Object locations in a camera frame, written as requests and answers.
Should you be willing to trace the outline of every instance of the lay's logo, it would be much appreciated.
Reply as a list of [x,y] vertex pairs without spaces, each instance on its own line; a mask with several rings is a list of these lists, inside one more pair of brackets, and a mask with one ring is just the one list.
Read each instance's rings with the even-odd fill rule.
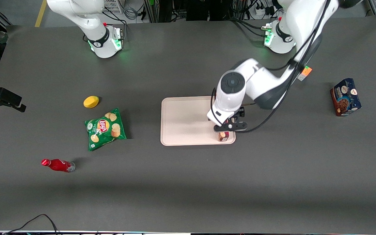
[[97,129],[100,130],[100,132],[106,132],[109,129],[109,122],[107,122],[104,119],[101,119],[97,124]]

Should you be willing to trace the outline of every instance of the floor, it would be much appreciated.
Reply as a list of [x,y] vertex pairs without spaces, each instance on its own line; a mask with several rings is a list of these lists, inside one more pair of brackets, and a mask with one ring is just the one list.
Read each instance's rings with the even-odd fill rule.
[[[34,26],[36,19],[42,5],[41,0],[0,0],[0,12],[2,12],[14,25],[26,25]],[[133,7],[139,9],[143,5],[143,0],[127,0],[125,7]],[[347,17],[364,17],[367,13],[366,4],[359,4],[349,9],[338,9],[333,15],[336,18]],[[125,19],[129,23],[135,23],[136,20],[126,19],[123,14],[119,14],[120,19]],[[117,23],[112,19],[107,18],[104,15],[100,15],[100,19],[107,23]],[[148,23],[147,17],[142,21],[141,16],[137,18],[137,23]],[[62,27],[62,26],[74,26],[70,20],[58,15],[50,10],[47,6],[44,11],[43,18],[41,20],[40,27]]]

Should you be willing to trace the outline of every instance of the lemon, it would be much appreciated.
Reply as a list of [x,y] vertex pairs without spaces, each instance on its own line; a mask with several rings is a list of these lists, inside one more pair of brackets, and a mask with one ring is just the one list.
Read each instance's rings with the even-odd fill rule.
[[90,109],[95,107],[98,104],[98,102],[100,102],[100,99],[97,96],[93,95],[84,100],[84,106],[85,108]]

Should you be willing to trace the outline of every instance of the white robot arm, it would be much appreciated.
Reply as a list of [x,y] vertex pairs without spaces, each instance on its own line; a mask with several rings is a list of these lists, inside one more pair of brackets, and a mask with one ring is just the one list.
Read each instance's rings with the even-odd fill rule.
[[341,7],[350,7],[361,0],[279,0],[284,4],[285,16],[277,21],[275,31],[263,27],[268,33],[265,43],[274,52],[285,51],[291,42],[297,46],[297,53],[281,77],[276,77],[258,61],[248,59],[234,70],[221,77],[215,102],[207,113],[216,126],[215,131],[242,131],[247,125],[236,125],[231,118],[239,112],[244,95],[248,95],[263,109],[275,109],[294,82],[296,72],[301,72],[321,43],[321,31],[326,21]]
[[47,4],[81,28],[98,57],[109,58],[121,50],[121,30],[104,25],[96,15],[102,13],[104,0],[47,0]]

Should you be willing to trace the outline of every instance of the yellow floor line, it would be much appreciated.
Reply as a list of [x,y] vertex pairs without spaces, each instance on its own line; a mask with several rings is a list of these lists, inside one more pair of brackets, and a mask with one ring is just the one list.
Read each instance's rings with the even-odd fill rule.
[[43,2],[41,3],[39,15],[37,16],[36,24],[34,25],[34,27],[40,27],[40,23],[44,15],[44,10],[46,9],[46,5],[47,5],[46,0],[43,0]]

